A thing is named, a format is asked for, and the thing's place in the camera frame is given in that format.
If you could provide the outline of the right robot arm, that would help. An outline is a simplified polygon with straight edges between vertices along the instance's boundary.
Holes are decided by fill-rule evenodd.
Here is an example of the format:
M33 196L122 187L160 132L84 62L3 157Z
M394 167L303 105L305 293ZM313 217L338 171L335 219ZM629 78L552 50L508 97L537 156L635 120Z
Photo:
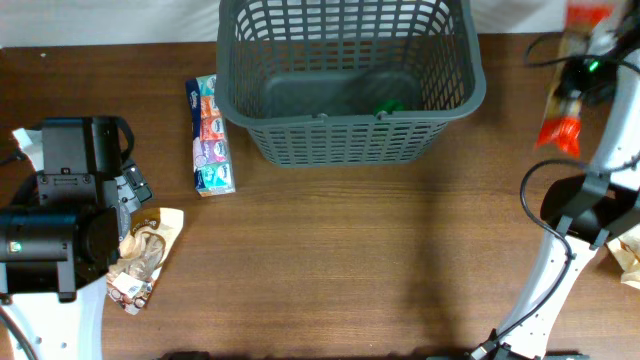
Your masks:
M544 231L539 255L512 311L472 359L542 359L549 335L577 278L598 250L639 223L639 28L621 26L591 36L571 34L539 134L576 152L582 107L611 98L613 107L589 163L575 157L545 160L520 185L526 215ZM552 184L538 214L527 201L532 175L547 166L580 174Z

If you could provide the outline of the beige snack bag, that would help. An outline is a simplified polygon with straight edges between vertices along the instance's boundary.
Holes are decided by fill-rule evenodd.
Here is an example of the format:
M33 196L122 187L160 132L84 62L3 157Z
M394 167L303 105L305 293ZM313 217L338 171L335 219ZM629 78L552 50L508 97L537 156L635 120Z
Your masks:
M148 208L132 217L106 275L107 295L126 313L137 315L147 304L183 226L184 212L173 208Z
M623 270L620 282L639 289L639 236L625 234L610 241L607 247Z

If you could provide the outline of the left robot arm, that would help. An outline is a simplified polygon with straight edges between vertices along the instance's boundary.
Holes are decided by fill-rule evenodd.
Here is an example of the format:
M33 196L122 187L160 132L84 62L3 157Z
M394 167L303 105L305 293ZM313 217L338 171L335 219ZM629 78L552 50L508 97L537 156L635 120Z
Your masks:
M1 210L1 322L16 359L100 359L106 275L152 191L116 116L17 129L33 173Z

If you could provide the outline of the colourful tissue pack strip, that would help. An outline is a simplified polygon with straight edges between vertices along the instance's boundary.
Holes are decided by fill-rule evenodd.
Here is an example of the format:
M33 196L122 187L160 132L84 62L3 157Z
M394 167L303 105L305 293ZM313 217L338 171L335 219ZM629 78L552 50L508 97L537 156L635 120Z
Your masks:
M212 74L185 84L192 118L194 187L201 197L236 190L226 123L216 103L216 80Z

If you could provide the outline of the grey plastic lattice basket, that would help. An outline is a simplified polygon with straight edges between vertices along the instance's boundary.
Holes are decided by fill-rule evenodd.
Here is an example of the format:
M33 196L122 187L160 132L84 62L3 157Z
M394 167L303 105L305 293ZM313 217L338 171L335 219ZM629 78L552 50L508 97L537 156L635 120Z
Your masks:
M223 0L217 75L224 117L292 168L414 161L486 94L468 0Z

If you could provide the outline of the green lid spice jar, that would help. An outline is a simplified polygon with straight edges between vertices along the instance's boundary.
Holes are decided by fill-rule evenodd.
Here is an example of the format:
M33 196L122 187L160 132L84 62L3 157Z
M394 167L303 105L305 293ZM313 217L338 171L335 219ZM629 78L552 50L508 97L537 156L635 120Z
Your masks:
M376 118L391 115L397 111L404 111L404 103L397 99L390 99L380 103L374 110L374 116Z

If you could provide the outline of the orange pasta packet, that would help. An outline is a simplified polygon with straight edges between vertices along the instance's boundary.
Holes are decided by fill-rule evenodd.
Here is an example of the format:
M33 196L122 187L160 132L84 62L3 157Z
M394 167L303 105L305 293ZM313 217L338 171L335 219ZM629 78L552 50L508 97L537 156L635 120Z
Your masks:
M561 66L569 56L584 55L598 32L606 30L618 7L617 1L569 0L566 3L565 27L560 34L558 56L562 61L555 65L555 73L547 97L545 113L536 145L554 145L563 153L580 156L581 108L583 101L560 99L557 86L560 83Z

